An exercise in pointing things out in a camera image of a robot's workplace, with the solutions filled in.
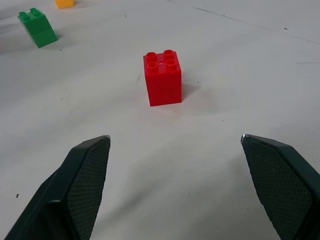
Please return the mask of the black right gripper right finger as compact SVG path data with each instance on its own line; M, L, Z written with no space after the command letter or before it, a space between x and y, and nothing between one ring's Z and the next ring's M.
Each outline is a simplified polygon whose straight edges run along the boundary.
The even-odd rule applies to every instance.
M251 134L241 145L260 203L281 240L320 240L320 174L290 145Z

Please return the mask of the orange toy brick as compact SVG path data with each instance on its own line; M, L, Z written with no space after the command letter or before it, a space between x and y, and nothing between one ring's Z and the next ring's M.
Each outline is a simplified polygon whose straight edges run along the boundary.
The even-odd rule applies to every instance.
M75 6L76 0L54 0L58 9L66 9Z

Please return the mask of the red toy brick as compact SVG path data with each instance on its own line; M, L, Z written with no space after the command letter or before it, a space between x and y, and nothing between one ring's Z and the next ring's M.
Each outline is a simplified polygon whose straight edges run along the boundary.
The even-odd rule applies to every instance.
M177 53L148 52L143 56L144 77L151 107L182 102L182 70Z

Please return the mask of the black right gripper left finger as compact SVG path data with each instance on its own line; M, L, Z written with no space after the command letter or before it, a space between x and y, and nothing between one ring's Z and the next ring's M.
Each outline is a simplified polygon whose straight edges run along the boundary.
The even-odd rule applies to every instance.
M74 146L40 185L4 240L90 240L110 147L109 135Z

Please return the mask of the green toy brick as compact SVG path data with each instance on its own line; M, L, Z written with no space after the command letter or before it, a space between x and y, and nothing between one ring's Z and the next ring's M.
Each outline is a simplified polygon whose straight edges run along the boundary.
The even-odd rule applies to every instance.
M39 9L31 8L29 12L21 11L17 18L38 48L45 47L58 40L46 15Z

